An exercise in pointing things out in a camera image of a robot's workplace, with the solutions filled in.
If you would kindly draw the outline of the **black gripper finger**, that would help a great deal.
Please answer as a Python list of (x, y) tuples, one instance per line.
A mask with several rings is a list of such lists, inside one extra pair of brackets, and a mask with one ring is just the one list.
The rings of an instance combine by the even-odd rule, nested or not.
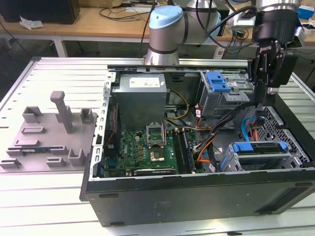
[(275, 102), (275, 95), (279, 92), (281, 85), (281, 79), (278, 77), (284, 62), (284, 55), (284, 50), (276, 48), (264, 55), (266, 57), (266, 88), (262, 101), (263, 105), (273, 105)]
[(254, 86), (255, 103), (264, 103), (266, 95), (266, 58), (257, 53), (248, 59), (249, 82)]

